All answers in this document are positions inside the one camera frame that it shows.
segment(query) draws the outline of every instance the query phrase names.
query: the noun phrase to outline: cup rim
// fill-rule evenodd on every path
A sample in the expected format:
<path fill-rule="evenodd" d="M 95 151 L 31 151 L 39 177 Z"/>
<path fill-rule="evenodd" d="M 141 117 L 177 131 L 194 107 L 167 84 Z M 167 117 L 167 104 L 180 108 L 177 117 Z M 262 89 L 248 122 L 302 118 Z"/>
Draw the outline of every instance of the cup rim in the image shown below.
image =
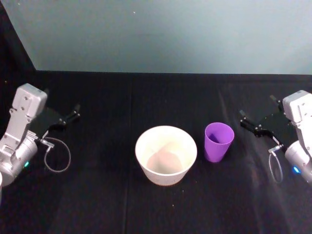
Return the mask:
<path fill-rule="evenodd" d="M 196 150 L 195 156 L 194 156 L 192 162 L 190 163 L 190 165 L 189 165 L 188 167 L 186 167 L 185 169 L 183 169 L 183 170 L 181 170 L 181 171 L 179 171 L 179 172 L 176 172 L 176 173 L 172 173 L 172 174 L 158 173 L 158 172 L 155 172 L 155 171 L 153 171 L 153 170 L 147 168 L 146 166 L 142 165 L 141 162 L 140 162 L 140 160 L 138 159 L 138 157 L 137 157 L 137 148 L 138 148 L 138 143 L 139 143 L 139 141 L 144 137 L 145 133 L 147 133 L 147 132 L 149 132 L 149 131 L 151 131 L 151 130 L 153 130 L 153 129 L 155 129 L 155 128 L 160 128 L 160 127 L 161 127 L 161 128 L 164 128 L 164 127 L 166 127 L 166 128 L 168 128 L 168 127 L 169 127 L 169 128 L 175 128 L 176 130 L 182 131 L 183 133 L 185 133 L 185 134 L 188 135 L 188 137 L 190 138 L 192 144 L 195 146 L 195 150 Z M 195 161 L 196 161 L 196 158 L 197 158 L 197 153 L 198 153 L 198 151 L 197 151 L 197 146 L 196 146 L 196 143 L 195 143 L 194 139 L 191 137 L 191 135 L 188 134 L 186 131 L 184 131 L 184 130 L 178 128 L 178 127 L 170 126 L 170 125 L 159 125 L 159 126 L 155 126 L 155 127 L 152 127 L 152 128 L 147 129 L 146 131 L 144 131 L 144 132 L 139 136 L 139 138 L 138 138 L 137 141 L 136 141 L 136 147 L 135 147 L 136 160 L 138 161 L 138 163 L 140 164 L 140 166 L 141 166 L 142 168 L 144 168 L 144 170 L 146 170 L 146 171 L 148 171 L 148 172 L 150 172 L 150 173 L 152 173 L 152 174 L 154 174 L 154 175 L 157 175 L 157 176 L 175 176 L 175 175 L 180 175 L 180 174 L 183 174 L 183 173 L 187 172 L 187 171 L 194 165 L 194 163 L 195 163 Z"/>
<path fill-rule="evenodd" d="M 232 133 L 231 140 L 228 141 L 228 142 L 226 142 L 226 143 L 218 143 L 218 142 L 215 142 L 215 141 L 211 140 L 211 139 L 207 136 L 207 129 L 208 129 L 211 125 L 214 125 L 214 124 L 221 124 L 221 125 L 227 127 L 227 128 L 230 130 L 230 132 Z M 234 140 L 234 138 L 235 138 L 235 133 L 234 133 L 234 130 L 233 130 L 229 125 L 227 125 L 227 124 L 225 124 L 225 123 L 222 123 L 222 122 L 213 122 L 213 123 L 210 123 L 210 124 L 208 124 L 208 125 L 206 126 L 206 128 L 205 128 L 205 138 L 208 139 L 210 142 L 213 142 L 214 144 L 217 144 L 217 145 L 227 145 L 227 144 L 230 144 L 230 143 Z"/>

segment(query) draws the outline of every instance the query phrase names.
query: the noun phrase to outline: bowl rim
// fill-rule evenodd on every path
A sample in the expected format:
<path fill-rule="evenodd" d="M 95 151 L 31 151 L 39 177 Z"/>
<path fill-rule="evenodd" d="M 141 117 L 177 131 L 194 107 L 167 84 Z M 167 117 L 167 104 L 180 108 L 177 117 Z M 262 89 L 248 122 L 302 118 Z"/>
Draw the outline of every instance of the bowl rim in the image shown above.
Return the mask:
<path fill-rule="evenodd" d="M 176 172 L 176 173 L 172 173 L 172 174 L 163 174 L 163 173 L 158 173 L 158 172 L 154 172 L 152 171 L 151 169 L 143 166 L 140 162 L 140 160 L 137 158 L 137 148 L 138 148 L 138 143 L 139 141 L 142 139 L 142 137 L 145 135 L 145 133 L 155 129 L 155 128 L 174 128 L 176 130 L 179 130 L 183 133 L 185 133 L 189 138 L 190 138 L 190 142 L 195 146 L 195 150 L 196 150 L 196 153 L 195 153 L 195 156 L 192 160 L 192 162 L 190 163 L 190 165 L 188 167 L 186 167 L 185 169 L 179 171 L 179 172 Z M 171 126 L 171 125 L 159 125 L 159 126 L 155 126 L 155 127 L 152 127 L 152 128 L 149 128 L 147 129 L 146 131 L 144 131 L 140 136 L 139 138 L 136 140 L 136 146 L 135 146 L 135 155 L 136 155 L 136 160 L 138 161 L 139 165 L 146 171 L 154 174 L 154 175 L 157 175 L 157 176 L 176 176 L 176 175 L 180 175 L 180 174 L 183 174 L 185 172 L 187 172 L 195 163 L 196 159 L 197 159 L 197 153 L 198 153 L 198 150 L 197 150 L 197 145 L 196 145 L 196 142 L 194 141 L 194 139 L 192 138 L 192 136 L 190 134 L 188 134 L 186 131 L 184 131 L 183 129 L 180 129 L 178 127 L 175 127 L 175 126 Z"/>

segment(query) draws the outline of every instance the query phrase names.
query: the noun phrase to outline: paper bowl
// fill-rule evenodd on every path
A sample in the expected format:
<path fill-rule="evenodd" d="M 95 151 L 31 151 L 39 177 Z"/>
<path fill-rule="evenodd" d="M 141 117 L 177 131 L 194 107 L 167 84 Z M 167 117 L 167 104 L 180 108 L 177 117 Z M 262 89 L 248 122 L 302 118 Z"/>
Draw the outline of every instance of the paper bowl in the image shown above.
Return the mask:
<path fill-rule="evenodd" d="M 146 177 L 161 186 L 181 181 L 197 157 L 193 138 L 173 126 L 157 126 L 145 131 L 136 142 L 135 152 Z"/>

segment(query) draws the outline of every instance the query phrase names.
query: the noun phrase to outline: blue led light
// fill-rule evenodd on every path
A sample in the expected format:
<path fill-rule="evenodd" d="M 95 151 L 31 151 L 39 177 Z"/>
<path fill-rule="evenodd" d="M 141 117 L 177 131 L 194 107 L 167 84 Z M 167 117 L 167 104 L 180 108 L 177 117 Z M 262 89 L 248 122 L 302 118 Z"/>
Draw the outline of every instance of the blue led light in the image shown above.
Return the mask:
<path fill-rule="evenodd" d="M 293 167 L 293 171 L 294 171 L 295 173 L 300 173 L 299 169 L 296 168 L 296 167 Z"/>

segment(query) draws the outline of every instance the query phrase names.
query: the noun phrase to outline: teal wall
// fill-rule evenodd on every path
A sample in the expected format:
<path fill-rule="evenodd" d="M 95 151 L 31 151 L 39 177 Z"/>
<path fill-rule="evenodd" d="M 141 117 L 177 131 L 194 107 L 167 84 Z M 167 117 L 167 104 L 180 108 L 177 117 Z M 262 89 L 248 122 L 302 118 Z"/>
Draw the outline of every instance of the teal wall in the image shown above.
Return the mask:
<path fill-rule="evenodd" d="M 2 0 L 38 70 L 312 74 L 311 0 Z"/>

